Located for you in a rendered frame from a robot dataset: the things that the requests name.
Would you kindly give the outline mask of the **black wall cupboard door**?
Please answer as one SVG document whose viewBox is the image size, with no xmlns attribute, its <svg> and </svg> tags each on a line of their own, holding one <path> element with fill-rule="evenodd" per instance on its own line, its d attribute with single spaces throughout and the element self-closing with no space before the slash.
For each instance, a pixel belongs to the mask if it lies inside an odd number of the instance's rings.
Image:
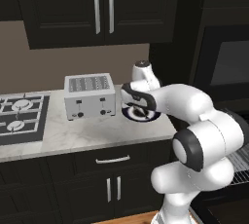
<svg viewBox="0 0 249 224">
<path fill-rule="evenodd" d="M 100 33 L 95 33 L 94 0 L 18 0 L 29 48 L 99 46 L 104 43 L 103 3 Z"/>
<path fill-rule="evenodd" d="M 110 45 L 171 42 L 177 0 L 114 0 L 109 33 L 109 0 L 104 0 L 105 41 Z"/>
</svg>

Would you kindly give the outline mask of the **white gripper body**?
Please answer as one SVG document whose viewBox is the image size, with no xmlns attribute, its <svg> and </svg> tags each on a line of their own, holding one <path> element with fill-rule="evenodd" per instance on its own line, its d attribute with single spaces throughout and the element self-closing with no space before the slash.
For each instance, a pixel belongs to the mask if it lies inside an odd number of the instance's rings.
<svg viewBox="0 0 249 224">
<path fill-rule="evenodd" d="M 130 87 L 134 90 L 134 91 L 138 91 L 138 92 L 148 92 L 148 91 L 152 91 L 152 90 L 156 90 L 160 87 L 160 82 L 158 80 L 138 80 L 138 81 L 133 81 L 130 83 Z"/>
</svg>

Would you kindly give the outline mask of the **black base cupboard run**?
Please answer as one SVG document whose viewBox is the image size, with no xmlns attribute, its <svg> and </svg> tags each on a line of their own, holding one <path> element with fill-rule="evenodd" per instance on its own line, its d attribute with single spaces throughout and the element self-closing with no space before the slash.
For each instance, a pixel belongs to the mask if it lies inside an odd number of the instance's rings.
<svg viewBox="0 0 249 224">
<path fill-rule="evenodd" d="M 62 224 L 45 158 L 0 163 L 0 224 Z"/>
</svg>

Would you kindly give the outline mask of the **black oven door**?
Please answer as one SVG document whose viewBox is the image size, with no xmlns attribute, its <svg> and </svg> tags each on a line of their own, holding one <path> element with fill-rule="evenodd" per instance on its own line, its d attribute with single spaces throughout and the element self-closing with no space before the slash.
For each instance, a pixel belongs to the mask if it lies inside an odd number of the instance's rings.
<svg viewBox="0 0 249 224">
<path fill-rule="evenodd" d="M 249 224 L 249 198 L 196 197 L 192 209 L 203 224 Z"/>
</svg>

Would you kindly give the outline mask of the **black drawer front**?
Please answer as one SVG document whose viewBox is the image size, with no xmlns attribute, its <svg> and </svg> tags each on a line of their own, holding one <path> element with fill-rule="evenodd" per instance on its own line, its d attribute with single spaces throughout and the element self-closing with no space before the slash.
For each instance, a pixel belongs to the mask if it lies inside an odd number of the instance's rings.
<svg viewBox="0 0 249 224">
<path fill-rule="evenodd" d="M 130 160 L 125 162 L 99 165 L 95 162 L 98 160 L 109 160 L 130 156 Z M 84 151 L 75 154 L 75 170 L 77 172 L 93 172 L 103 169 L 117 169 L 121 167 L 143 165 L 147 163 L 148 145 L 132 144 L 97 150 Z"/>
</svg>

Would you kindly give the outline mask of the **metal oven rack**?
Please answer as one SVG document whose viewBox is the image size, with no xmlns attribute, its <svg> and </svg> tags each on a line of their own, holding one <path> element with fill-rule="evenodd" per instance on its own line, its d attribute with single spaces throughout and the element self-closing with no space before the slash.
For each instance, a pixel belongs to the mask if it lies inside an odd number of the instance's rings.
<svg viewBox="0 0 249 224">
<path fill-rule="evenodd" d="M 249 158 L 242 151 L 228 155 L 228 159 L 233 165 L 234 176 L 231 185 L 249 183 Z"/>
</svg>

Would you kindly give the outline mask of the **black base cupboard door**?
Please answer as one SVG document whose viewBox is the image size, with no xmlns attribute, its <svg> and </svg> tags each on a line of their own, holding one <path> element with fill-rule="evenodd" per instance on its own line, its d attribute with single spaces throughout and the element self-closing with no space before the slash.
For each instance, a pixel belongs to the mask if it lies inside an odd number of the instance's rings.
<svg viewBox="0 0 249 224">
<path fill-rule="evenodd" d="M 130 168 L 114 175 L 115 216 L 159 210 L 163 195 L 156 192 L 151 183 L 152 169 L 148 167 Z M 117 177 L 122 179 L 121 199 L 117 201 Z"/>
<path fill-rule="evenodd" d="M 55 183 L 54 188 L 63 224 L 92 224 L 111 219 L 114 204 L 107 202 L 106 179 L 98 174 Z"/>
</svg>

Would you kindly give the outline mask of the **black gas hob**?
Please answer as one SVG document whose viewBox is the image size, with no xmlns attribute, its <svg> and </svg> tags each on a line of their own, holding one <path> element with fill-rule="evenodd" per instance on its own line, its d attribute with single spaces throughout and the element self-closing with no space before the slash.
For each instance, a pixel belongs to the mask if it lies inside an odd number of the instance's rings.
<svg viewBox="0 0 249 224">
<path fill-rule="evenodd" d="M 0 94 L 0 145 L 41 141 L 49 93 Z"/>
</svg>

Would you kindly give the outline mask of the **silver toaster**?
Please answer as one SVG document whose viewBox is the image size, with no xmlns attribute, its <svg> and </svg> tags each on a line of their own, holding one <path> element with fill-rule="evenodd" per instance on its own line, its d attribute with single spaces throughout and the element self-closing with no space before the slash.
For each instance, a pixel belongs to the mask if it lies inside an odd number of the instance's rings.
<svg viewBox="0 0 249 224">
<path fill-rule="evenodd" d="M 66 76 L 64 103 L 69 121 L 115 116 L 116 91 L 109 73 Z"/>
</svg>

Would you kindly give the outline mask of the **blue and white plate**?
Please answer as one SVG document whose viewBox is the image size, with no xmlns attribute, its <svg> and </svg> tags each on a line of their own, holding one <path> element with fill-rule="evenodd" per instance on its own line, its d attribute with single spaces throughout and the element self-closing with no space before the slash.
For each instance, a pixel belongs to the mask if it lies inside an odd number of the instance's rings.
<svg viewBox="0 0 249 224">
<path fill-rule="evenodd" d="M 122 104 L 123 115 L 131 121 L 138 123 L 153 122 L 160 117 L 159 112 L 142 109 L 138 106 L 128 106 L 127 104 Z"/>
</svg>

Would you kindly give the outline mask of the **black built-in oven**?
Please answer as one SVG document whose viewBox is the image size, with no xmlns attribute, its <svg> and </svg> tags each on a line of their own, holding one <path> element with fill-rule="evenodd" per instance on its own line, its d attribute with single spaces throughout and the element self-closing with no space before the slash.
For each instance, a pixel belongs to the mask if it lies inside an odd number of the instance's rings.
<svg viewBox="0 0 249 224">
<path fill-rule="evenodd" d="M 216 108 L 229 109 L 249 124 L 249 25 L 205 28 L 194 86 L 208 93 Z M 238 151 L 249 158 L 249 144 Z M 230 185 L 200 196 L 249 198 L 249 183 Z"/>
</svg>

